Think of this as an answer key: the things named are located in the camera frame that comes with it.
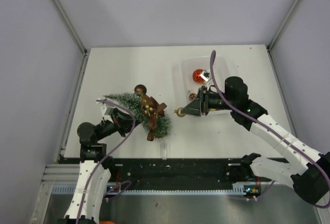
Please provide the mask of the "small green christmas tree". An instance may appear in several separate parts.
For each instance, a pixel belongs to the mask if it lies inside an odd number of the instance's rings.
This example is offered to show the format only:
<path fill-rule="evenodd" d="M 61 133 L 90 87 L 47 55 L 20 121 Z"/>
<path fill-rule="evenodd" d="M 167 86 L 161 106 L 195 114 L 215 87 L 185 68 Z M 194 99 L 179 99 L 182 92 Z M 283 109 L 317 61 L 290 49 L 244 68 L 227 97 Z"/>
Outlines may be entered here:
<path fill-rule="evenodd" d="M 136 121 L 144 128 L 145 132 L 149 133 L 147 127 L 147 117 L 142 113 L 141 110 L 141 94 L 140 93 L 121 93 L 121 94 L 109 94 L 104 96 L 107 100 L 118 103 L 123 108 L 130 111 Z M 168 114 L 164 110 L 165 116 L 158 117 L 157 130 L 155 131 L 154 139 L 162 139 L 170 134 L 172 123 Z"/>

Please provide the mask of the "red glitter bauble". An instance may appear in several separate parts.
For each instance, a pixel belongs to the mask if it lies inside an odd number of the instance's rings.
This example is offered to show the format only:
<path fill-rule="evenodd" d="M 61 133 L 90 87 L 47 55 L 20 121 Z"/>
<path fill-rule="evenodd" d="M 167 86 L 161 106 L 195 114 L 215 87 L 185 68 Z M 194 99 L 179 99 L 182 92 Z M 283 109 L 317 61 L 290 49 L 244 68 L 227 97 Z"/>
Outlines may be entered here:
<path fill-rule="evenodd" d="M 203 72 L 202 69 L 197 69 L 192 73 L 192 79 L 194 82 L 200 84 L 205 82 L 204 78 L 202 77 L 202 72 Z"/>

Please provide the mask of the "brown and gold ornament garland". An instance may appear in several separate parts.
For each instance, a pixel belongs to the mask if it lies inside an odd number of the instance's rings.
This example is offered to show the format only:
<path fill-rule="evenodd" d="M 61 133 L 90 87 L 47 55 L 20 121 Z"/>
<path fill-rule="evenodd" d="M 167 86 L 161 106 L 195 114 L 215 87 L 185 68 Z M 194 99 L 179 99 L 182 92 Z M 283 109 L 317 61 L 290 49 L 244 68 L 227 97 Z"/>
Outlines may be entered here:
<path fill-rule="evenodd" d="M 141 92 L 141 110 L 148 119 L 146 124 L 149 128 L 149 133 L 147 135 L 148 141 L 154 140 L 158 117 L 165 116 L 164 110 L 166 107 L 167 105 L 164 102 L 159 104 L 152 96 L 149 97 Z"/>

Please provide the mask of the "matte brown bauble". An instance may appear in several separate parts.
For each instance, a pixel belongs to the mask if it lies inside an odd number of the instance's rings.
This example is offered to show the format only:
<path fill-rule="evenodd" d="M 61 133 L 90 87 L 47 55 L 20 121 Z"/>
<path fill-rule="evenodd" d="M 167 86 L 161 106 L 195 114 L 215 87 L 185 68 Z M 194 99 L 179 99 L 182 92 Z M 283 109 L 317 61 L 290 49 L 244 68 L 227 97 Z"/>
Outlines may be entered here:
<path fill-rule="evenodd" d="M 146 94 L 147 93 L 147 88 L 143 84 L 138 84 L 134 88 L 135 93 L 140 93 L 140 94 Z"/>

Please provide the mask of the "brown pine cone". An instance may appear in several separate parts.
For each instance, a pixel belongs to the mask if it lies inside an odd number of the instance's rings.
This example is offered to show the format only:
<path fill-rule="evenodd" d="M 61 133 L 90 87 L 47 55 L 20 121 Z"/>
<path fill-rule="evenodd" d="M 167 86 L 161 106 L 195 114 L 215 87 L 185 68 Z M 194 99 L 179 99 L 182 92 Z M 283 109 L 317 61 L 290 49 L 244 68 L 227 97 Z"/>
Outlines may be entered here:
<path fill-rule="evenodd" d="M 196 98 L 196 94 L 195 94 L 195 93 L 191 93 L 191 94 L 189 95 L 189 100 L 190 100 L 190 101 L 194 100 L 195 98 Z"/>

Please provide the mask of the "gold bauble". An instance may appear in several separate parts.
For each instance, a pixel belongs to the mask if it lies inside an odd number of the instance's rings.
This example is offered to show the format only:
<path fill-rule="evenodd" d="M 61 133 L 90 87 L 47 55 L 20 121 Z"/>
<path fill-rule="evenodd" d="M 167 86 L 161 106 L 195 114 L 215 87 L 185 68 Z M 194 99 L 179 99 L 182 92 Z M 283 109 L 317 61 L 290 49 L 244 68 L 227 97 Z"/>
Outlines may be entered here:
<path fill-rule="evenodd" d="M 175 110 L 173 110 L 173 112 L 178 116 L 178 117 L 184 117 L 185 114 L 182 112 L 183 108 L 180 107 L 180 108 L 177 108 Z"/>

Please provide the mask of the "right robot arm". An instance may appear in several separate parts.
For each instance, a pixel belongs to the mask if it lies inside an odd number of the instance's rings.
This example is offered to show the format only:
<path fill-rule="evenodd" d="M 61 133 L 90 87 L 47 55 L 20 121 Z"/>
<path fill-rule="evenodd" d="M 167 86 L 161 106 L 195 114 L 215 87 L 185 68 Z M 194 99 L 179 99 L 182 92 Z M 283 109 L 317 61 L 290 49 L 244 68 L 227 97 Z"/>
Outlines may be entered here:
<path fill-rule="evenodd" d="M 240 162 L 244 179 L 264 177 L 277 181 L 312 205 L 317 205 L 329 192 L 329 153 L 322 154 L 282 128 L 265 108 L 249 99 L 248 87 L 240 77 L 228 77 L 224 92 L 199 88 L 197 96 L 179 113 L 200 117 L 208 115 L 212 109 L 229 110 L 237 124 L 260 137 L 286 159 L 283 163 L 257 153 L 244 156 Z"/>

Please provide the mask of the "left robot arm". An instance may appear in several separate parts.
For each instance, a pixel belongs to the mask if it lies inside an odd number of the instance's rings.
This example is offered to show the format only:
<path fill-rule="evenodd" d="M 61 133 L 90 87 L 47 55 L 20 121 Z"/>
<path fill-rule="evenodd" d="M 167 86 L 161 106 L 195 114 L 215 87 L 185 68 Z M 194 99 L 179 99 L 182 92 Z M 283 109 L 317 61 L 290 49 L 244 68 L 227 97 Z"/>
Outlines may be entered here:
<path fill-rule="evenodd" d="M 81 123 L 77 128 L 80 142 L 79 174 L 71 203 L 58 223 L 99 223 L 100 209 L 108 181 L 117 175 L 107 145 L 99 141 L 119 133 L 124 140 L 139 124 L 134 115 L 119 106 L 102 106 L 103 120 L 94 125 Z"/>

